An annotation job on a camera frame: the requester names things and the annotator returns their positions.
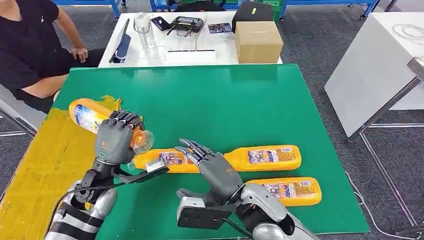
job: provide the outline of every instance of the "black box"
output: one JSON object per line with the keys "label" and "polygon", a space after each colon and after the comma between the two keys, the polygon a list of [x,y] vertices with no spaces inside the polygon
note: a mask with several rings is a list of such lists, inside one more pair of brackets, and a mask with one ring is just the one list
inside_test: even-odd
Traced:
{"label": "black box", "polygon": [[273,7],[254,1],[243,1],[232,18],[232,32],[236,33],[236,23],[273,21]]}

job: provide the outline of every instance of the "green crate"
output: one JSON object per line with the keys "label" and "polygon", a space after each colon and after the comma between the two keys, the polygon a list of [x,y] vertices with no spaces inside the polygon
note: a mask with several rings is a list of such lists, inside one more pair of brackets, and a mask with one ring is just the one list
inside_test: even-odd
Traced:
{"label": "green crate", "polygon": [[280,13],[281,13],[281,11],[278,11],[278,12],[275,11],[275,12],[272,13],[272,19],[276,23],[278,23],[280,21]]}
{"label": "green crate", "polygon": [[268,4],[272,6],[272,19],[275,22],[280,21],[281,7],[284,3],[284,0],[256,0],[256,2],[261,4]]}
{"label": "green crate", "polygon": [[257,0],[258,3],[272,6],[273,12],[280,12],[284,0]]}

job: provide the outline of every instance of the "white table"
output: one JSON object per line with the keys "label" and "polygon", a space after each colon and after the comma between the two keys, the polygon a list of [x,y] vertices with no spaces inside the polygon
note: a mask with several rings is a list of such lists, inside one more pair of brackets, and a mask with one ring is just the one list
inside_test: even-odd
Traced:
{"label": "white table", "polygon": [[423,123],[374,123],[389,110],[424,109],[424,39],[406,39],[393,29],[418,36],[400,25],[424,29],[423,20],[424,12],[371,13],[324,87],[347,137],[361,137],[412,226],[416,221],[364,131],[424,127]]}
{"label": "white table", "polygon": [[[209,33],[209,24],[232,24],[235,11],[209,11],[209,12],[152,12],[149,13],[151,18],[162,17],[168,23],[171,23],[176,17],[193,17],[200,18],[205,21],[203,29],[197,39],[198,50],[215,50],[216,60],[214,62],[200,63],[197,61],[192,62],[167,62],[165,60],[165,53],[169,50],[195,50],[196,37],[198,33],[193,33],[191,36],[183,37],[177,36],[177,31],[174,30],[170,35],[166,35],[168,31],[160,31],[155,25],[152,26],[156,45],[158,46],[158,58],[147,59],[145,52],[141,46],[140,38],[137,32],[134,31],[134,17],[136,13],[122,13],[115,26],[112,36],[107,44],[103,58],[100,61],[99,68],[111,67],[163,67],[163,66],[195,66],[195,65],[237,65],[236,47],[234,38],[222,41],[217,37],[219,33]],[[127,59],[125,63],[109,63],[109,59],[116,49],[117,38],[120,30],[124,27],[127,19],[130,19],[126,33],[131,37],[127,55],[131,58]]]}

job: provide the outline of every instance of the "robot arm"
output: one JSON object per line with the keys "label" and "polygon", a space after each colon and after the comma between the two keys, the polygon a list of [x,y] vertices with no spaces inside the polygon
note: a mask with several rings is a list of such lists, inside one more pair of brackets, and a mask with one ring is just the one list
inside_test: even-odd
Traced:
{"label": "robot arm", "polygon": [[183,228],[219,229],[235,213],[246,231],[239,230],[253,240],[317,240],[302,223],[264,187],[244,184],[238,172],[224,156],[186,139],[187,147],[176,147],[196,166],[210,185],[207,194],[179,189],[181,199],[177,210],[177,225]]}
{"label": "robot arm", "polygon": [[[145,130],[139,116],[128,111],[114,111],[101,123],[92,168],[57,202],[45,240],[94,240],[117,201],[115,187],[142,183],[169,170],[160,160],[152,161],[149,170],[138,175],[121,170],[121,164],[135,155],[130,142],[137,128]],[[93,206],[86,209],[86,203]]]}

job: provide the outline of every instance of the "clear bottle cap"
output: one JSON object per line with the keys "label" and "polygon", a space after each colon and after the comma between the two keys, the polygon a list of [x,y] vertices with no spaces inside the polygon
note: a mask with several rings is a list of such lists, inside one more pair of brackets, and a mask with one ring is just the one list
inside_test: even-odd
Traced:
{"label": "clear bottle cap", "polygon": [[155,137],[151,131],[136,130],[132,135],[131,148],[136,155],[144,154],[152,148],[154,142]]}

